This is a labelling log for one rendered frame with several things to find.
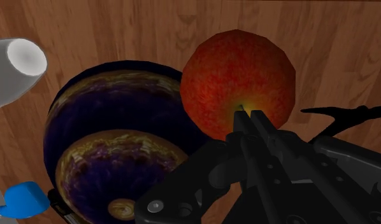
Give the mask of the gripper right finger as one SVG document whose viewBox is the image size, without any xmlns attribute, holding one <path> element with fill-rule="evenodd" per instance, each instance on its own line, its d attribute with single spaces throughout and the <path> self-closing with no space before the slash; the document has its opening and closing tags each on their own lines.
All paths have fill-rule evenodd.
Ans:
<svg viewBox="0 0 381 224">
<path fill-rule="evenodd" d="M 345 171 L 291 131 L 277 130 L 261 110 L 250 119 L 271 150 L 283 153 L 283 167 L 290 174 L 313 181 L 347 224 L 381 224 L 381 202 L 368 194 Z"/>
</svg>

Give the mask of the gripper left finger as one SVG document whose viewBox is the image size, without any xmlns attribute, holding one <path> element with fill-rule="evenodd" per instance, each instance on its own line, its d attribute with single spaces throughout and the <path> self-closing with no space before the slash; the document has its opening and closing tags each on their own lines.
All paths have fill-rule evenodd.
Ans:
<svg viewBox="0 0 381 224">
<path fill-rule="evenodd" d="M 202 224 L 236 182 L 242 193 L 221 224 L 288 224 L 291 182 L 271 148 L 275 131 L 262 111 L 235 112 L 225 141 L 206 143 L 137 200 L 136 224 Z"/>
</svg>

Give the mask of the dark blue glazed bowl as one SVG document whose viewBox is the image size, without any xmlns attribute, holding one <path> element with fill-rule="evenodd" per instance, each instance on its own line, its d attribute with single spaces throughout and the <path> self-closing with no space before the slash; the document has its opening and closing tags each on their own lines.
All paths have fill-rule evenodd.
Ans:
<svg viewBox="0 0 381 224">
<path fill-rule="evenodd" d="M 55 96 L 44 163 L 87 224 L 135 224 L 134 203 L 209 140 L 183 108 L 181 76 L 153 62 L 107 62 Z"/>
</svg>

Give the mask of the red apple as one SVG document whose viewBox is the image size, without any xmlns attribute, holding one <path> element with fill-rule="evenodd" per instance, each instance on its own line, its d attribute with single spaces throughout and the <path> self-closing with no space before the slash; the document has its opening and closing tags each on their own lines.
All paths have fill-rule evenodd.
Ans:
<svg viewBox="0 0 381 224">
<path fill-rule="evenodd" d="M 296 100 L 296 70 L 268 38 L 239 29 L 201 43 L 180 82 L 184 110 L 206 135 L 223 140 L 234 112 L 261 110 L 279 128 Z"/>
</svg>

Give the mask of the white cup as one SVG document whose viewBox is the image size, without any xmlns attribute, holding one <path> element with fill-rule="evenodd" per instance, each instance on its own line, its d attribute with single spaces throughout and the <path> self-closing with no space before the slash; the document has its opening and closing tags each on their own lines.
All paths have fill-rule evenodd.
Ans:
<svg viewBox="0 0 381 224">
<path fill-rule="evenodd" d="M 0 39 L 0 108 L 22 97 L 47 71 L 43 50 L 24 38 Z"/>
</svg>

